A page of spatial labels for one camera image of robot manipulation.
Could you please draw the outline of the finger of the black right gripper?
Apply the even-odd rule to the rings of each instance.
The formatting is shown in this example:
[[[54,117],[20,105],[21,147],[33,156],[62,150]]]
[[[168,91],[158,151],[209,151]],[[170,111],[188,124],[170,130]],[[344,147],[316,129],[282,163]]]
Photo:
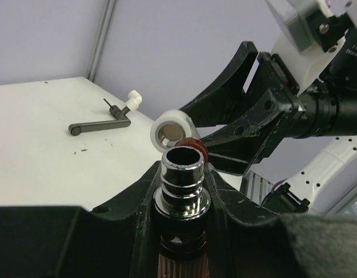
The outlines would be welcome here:
[[[253,42],[241,42],[219,76],[179,110],[187,114],[196,127],[228,124],[245,97],[243,87],[257,55]]]

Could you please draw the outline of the white elbow fitting on faucet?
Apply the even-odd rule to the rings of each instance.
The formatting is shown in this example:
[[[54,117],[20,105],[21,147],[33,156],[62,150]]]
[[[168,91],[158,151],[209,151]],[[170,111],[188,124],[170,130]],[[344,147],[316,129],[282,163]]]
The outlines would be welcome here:
[[[128,100],[125,102],[126,107],[130,111],[135,111],[142,103],[142,96],[136,91],[132,90],[128,94]]]

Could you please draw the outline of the white elbow pipe fitting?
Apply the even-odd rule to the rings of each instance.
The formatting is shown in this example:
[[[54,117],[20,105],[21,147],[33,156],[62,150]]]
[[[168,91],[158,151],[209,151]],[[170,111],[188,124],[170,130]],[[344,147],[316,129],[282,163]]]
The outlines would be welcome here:
[[[185,138],[200,135],[192,119],[181,110],[169,110],[158,117],[150,128],[150,140],[161,153]]]

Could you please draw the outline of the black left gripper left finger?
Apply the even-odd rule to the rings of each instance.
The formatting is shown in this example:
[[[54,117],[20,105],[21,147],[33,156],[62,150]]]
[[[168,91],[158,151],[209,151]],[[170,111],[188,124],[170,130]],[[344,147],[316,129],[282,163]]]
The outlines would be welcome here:
[[[0,207],[0,277],[156,277],[159,165],[91,211]]]

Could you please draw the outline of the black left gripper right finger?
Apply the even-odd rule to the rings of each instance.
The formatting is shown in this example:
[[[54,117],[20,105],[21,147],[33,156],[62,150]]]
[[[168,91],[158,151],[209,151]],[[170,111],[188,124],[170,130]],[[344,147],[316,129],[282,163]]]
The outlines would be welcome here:
[[[204,173],[211,277],[357,277],[357,215],[276,214]]]

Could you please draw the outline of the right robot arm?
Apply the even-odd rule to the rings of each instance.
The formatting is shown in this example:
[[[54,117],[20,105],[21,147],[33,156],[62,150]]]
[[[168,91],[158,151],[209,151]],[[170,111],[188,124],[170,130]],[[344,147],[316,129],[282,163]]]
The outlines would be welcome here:
[[[331,136],[308,166],[269,193],[276,213],[305,213],[333,178],[357,157],[357,23],[347,14],[307,17],[312,37],[332,61],[303,86],[292,61],[240,44],[223,72],[185,104],[196,127],[218,126],[203,138],[217,170],[243,175],[284,138]]]

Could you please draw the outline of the brown water faucet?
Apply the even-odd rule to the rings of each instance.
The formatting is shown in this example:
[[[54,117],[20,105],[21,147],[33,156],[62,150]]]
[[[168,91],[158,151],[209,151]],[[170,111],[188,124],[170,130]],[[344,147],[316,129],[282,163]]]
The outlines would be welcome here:
[[[178,141],[162,155],[159,185],[153,195],[160,230],[158,277],[209,277],[207,161],[206,147],[192,137]]]

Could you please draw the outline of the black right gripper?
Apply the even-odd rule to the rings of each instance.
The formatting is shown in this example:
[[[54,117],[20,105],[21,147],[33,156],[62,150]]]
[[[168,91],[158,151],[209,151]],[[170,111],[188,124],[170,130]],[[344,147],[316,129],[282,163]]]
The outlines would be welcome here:
[[[263,95],[246,113],[204,137],[208,161],[219,171],[243,175],[283,138],[357,136],[357,29],[350,28],[342,47],[319,77],[296,94],[290,66],[279,54],[261,52],[257,75]]]

